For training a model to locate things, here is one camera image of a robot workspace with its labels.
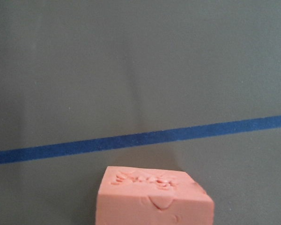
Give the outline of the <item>orange foam cube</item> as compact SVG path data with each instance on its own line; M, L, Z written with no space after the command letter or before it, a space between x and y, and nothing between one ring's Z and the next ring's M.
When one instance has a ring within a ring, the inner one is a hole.
M212 225L214 201L182 171L108 166L97 200L97 225Z

